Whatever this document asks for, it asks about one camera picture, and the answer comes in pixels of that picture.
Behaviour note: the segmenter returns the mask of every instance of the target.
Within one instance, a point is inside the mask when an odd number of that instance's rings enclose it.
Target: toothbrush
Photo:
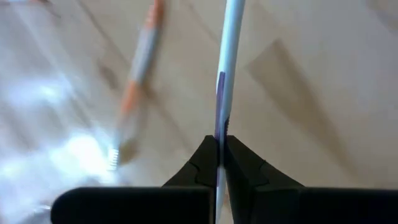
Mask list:
[[[224,202],[226,177],[224,168],[224,147],[228,130],[229,115],[232,108],[232,96],[238,54],[239,35],[245,0],[227,0],[223,36],[221,38],[220,60],[216,82],[216,128],[215,139],[218,141],[219,164],[216,190],[216,223],[220,222]]]
[[[119,164],[119,148],[129,115],[137,108],[141,86],[148,71],[155,43],[162,22],[164,5],[155,0],[151,5],[145,25],[139,34],[136,53],[132,60],[129,83],[123,95],[119,118],[116,122],[113,145],[108,148],[108,170],[116,170]]]

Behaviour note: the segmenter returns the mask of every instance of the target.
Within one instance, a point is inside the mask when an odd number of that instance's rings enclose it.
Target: orange and white toothbrush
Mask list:
[[[119,164],[119,149],[121,147],[123,133],[127,119],[137,108],[140,98],[141,86],[148,71],[155,43],[159,34],[164,5],[163,0],[155,0],[151,5],[145,26],[142,28],[137,43],[136,53],[132,60],[132,68],[127,88],[123,95],[120,115],[117,121],[113,146],[108,148],[108,170],[116,170]]]

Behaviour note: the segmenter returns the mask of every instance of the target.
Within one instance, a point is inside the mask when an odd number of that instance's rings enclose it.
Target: light wooden surface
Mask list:
[[[0,223],[97,184],[150,4],[0,5]],[[162,185],[213,133],[224,5],[166,1],[124,185]],[[304,185],[397,187],[394,7],[247,0],[230,134]]]

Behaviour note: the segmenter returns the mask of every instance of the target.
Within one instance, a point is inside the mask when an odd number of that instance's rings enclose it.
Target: wooden floor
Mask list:
[[[230,134],[304,185],[397,187],[393,2],[246,0]],[[0,4],[0,223],[98,184],[150,4]],[[120,184],[162,185],[213,134],[224,5],[166,1]]]

